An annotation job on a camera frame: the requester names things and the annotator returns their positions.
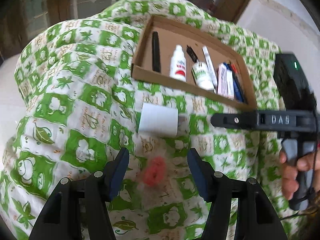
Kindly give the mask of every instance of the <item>bottle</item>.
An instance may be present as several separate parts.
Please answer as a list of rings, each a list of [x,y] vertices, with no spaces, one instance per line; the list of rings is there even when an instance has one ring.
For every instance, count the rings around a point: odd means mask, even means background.
[[[170,63],[169,76],[174,79],[186,82],[186,58],[181,45],[177,45]]]
[[[205,90],[215,90],[206,63],[196,62],[192,66],[192,74],[198,87],[201,87]]]

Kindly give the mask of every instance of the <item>cardboard tray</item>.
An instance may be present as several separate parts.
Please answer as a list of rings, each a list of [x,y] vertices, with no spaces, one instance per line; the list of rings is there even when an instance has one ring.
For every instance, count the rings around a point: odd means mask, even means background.
[[[161,73],[152,70],[152,32],[159,35]],[[187,82],[182,82],[169,77],[170,61],[177,44],[184,50],[187,61]],[[217,71],[220,63],[232,62],[238,70],[238,80],[241,85],[247,104],[231,100],[198,87],[191,73],[193,62],[186,53],[186,46],[192,47],[200,61],[205,62],[202,47],[207,46],[213,66]],[[223,44],[217,38],[202,32],[190,25],[152,15],[140,35],[138,46],[132,59],[131,76],[136,80],[148,83],[157,83],[173,89],[203,96],[214,101],[224,103],[242,111],[257,109],[257,102],[253,91],[247,66],[243,58],[233,49]]]

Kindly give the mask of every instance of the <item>patterned fabric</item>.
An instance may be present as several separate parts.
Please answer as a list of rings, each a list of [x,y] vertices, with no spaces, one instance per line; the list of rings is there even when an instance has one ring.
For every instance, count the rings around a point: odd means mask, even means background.
[[[1,216],[18,240],[28,239],[45,200],[63,177],[86,178],[130,152],[118,196],[107,204],[117,239],[194,239],[210,204],[198,195],[186,161],[190,147],[230,178],[256,177],[280,217],[291,215],[281,195],[275,133],[214,128],[210,116],[235,110],[219,102],[130,78],[140,32],[151,14],[199,28],[241,54],[260,109],[278,109],[272,73],[279,47],[257,34],[211,17],[186,0],[120,0],[87,19],[58,23],[23,50],[15,79],[27,105],[1,171]],[[137,134],[143,102],[177,108],[185,121],[177,138]],[[141,189],[147,159],[167,158],[166,186]],[[232,202],[228,239],[237,201]],[[283,222],[291,235],[301,218]],[[85,218],[83,239],[89,239]]]

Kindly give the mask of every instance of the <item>red blurry object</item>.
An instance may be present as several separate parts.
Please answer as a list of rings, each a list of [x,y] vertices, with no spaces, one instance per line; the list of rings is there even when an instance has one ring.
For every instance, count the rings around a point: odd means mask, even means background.
[[[142,181],[144,184],[154,187],[158,185],[165,176],[167,165],[163,157],[155,157],[150,160],[149,165],[145,168]]]

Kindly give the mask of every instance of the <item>device handle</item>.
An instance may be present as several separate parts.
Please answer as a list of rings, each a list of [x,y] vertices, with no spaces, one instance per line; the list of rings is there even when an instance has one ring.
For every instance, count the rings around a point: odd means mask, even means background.
[[[282,147],[287,155],[287,163],[290,166],[296,166],[299,158],[314,152],[314,141],[301,142],[296,139],[285,139],[282,142]],[[303,200],[297,203],[298,199],[304,198],[312,183],[313,170],[299,171],[296,180],[299,183],[298,190],[293,194],[293,198],[289,200],[289,207],[292,210],[305,210],[309,205],[309,200]]]

